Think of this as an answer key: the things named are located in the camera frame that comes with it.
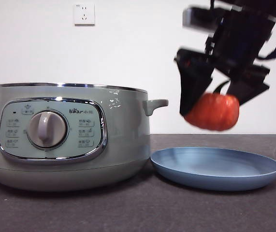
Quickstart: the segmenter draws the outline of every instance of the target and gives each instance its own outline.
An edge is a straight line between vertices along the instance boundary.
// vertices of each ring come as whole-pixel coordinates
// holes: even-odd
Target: electric pressure cooker
[[[167,105],[128,87],[0,85],[0,183],[67,191],[127,179],[150,157],[148,116]]]

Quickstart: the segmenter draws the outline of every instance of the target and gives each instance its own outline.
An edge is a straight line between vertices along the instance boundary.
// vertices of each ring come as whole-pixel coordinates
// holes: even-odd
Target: gray knob
[[[54,147],[65,137],[67,124],[59,114],[43,111],[31,118],[27,129],[28,138],[37,146]]]

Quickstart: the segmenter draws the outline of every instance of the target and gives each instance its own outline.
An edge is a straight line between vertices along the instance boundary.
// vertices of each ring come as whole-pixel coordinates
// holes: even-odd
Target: pumpkin stem
[[[221,83],[219,86],[217,86],[217,88],[213,91],[213,93],[220,93],[221,88],[224,87],[224,85],[226,85],[229,81],[225,81],[223,83]]]

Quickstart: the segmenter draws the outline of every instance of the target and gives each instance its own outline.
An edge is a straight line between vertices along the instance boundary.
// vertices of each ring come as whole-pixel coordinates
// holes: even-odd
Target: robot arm
[[[227,93],[240,105],[266,91],[269,69],[253,64],[256,58],[276,58],[276,48],[265,58],[259,51],[269,39],[276,22],[276,0],[221,0],[232,4],[231,11],[214,8],[188,8],[183,25],[214,33],[206,41],[205,52],[180,49],[177,62],[181,75],[180,114],[186,115],[212,82],[212,72],[219,70],[231,83]]]

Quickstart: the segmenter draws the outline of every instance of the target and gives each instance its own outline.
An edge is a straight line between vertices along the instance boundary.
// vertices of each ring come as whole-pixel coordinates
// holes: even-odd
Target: cooker handle
[[[157,108],[168,106],[169,101],[166,99],[143,101],[143,108],[146,116],[151,116]]]

